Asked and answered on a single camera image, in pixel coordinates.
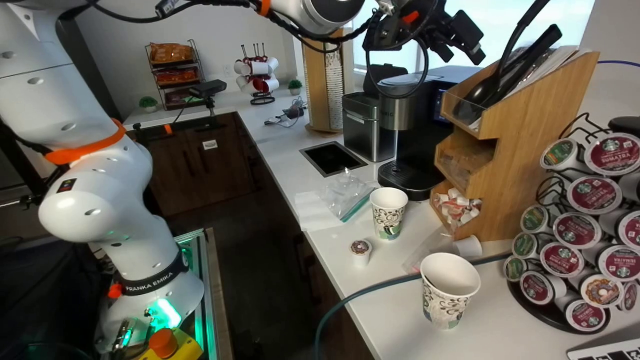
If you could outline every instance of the plastic bag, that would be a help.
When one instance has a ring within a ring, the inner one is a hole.
[[[364,183],[345,168],[326,186],[320,199],[341,222],[347,222],[364,204],[375,187]]]

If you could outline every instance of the countertop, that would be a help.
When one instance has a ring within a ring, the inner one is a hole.
[[[322,138],[305,129],[307,117],[302,117],[290,129],[265,126],[264,121],[282,113],[296,98],[286,90],[275,93],[273,104],[252,106],[250,96],[239,92],[220,93],[215,97],[216,113],[237,111],[256,143],[271,175],[295,214],[297,193],[322,189],[332,179],[324,178],[300,154],[299,150],[321,143],[338,141],[342,136]],[[142,127],[167,124],[178,111],[158,111],[132,114],[125,128],[139,122]],[[179,121],[207,115],[204,107],[188,108]],[[376,179],[380,164],[367,166],[353,173],[364,181]],[[427,202],[408,205],[403,231],[395,241],[374,237],[370,211],[362,210],[346,224],[305,233],[325,272],[338,294],[344,298],[364,287],[406,275],[402,264],[426,240],[440,245],[443,227]],[[365,268],[352,265],[348,245],[361,238],[373,244],[371,261]],[[490,243],[483,244],[485,255]],[[503,244],[494,245],[503,248]],[[608,328],[596,335],[581,336],[556,330],[535,319],[518,305],[509,293],[502,277],[502,262],[477,267],[481,289],[472,298],[457,328],[451,331],[434,329],[422,314],[420,281],[407,282],[366,294],[347,305],[354,323],[376,359],[566,359],[569,348],[597,339],[604,334],[640,322],[640,306],[631,313],[612,310]]]

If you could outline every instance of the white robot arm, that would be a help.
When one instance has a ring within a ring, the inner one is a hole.
[[[40,221],[63,240],[98,243],[118,270],[112,299],[100,310],[99,352],[126,345],[123,329],[133,331],[131,344],[142,342],[150,313],[161,326],[178,326],[196,308],[204,287],[188,271],[166,222],[145,208],[150,154],[123,136],[92,95],[55,35],[60,14],[90,4],[117,19],[146,23],[197,4],[244,6],[305,43],[339,45],[366,31],[367,52],[396,50],[416,40],[425,55],[430,47],[447,61],[449,46],[465,51],[474,63],[484,58],[478,44],[482,33],[463,12],[448,16],[445,0],[377,1],[380,9],[369,22],[346,37],[330,38],[364,0],[193,0],[179,7],[177,0],[162,0],[155,17],[141,19],[115,14],[97,0],[0,0],[0,119],[22,143],[77,155],[40,204]]]

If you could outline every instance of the window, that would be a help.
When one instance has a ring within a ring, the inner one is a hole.
[[[551,24],[557,24],[563,37],[556,43],[560,45],[579,45],[584,28],[587,26],[589,14],[595,0],[551,0],[549,4],[533,20],[520,37],[517,47],[533,43]],[[518,20],[527,11],[533,0],[447,0],[445,9],[449,15],[464,10],[484,33],[480,41],[486,58],[479,66],[485,67],[502,56]],[[371,9],[376,8],[375,0],[365,0],[362,11],[353,19],[353,27],[357,28],[370,16]],[[353,58],[355,69],[365,70],[365,54],[362,49],[364,34],[354,40]],[[444,65],[473,66],[467,56],[458,49],[453,49],[454,57],[445,63],[440,57],[429,51],[429,68]],[[422,71],[424,59],[422,51],[415,41],[403,46],[400,51],[371,52],[371,63],[390,63],[404,67],[409,72]]]

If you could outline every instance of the keurig coffee maker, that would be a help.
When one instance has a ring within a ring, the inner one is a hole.
[[[380,95],[380,125],[398,130],[396,160],[378,169],[378,182],[404,191],[412,201],[429,198],[432,187],[444,180],[434,166],[436,145],[449,136],[453,125],[440,116],[443,94],[467,79],[479,67],[445,66],[430,69],[421,88],[404,99]],[[388,78],[378,84],[388,94],[404,94],[420,80],[420,74]]]

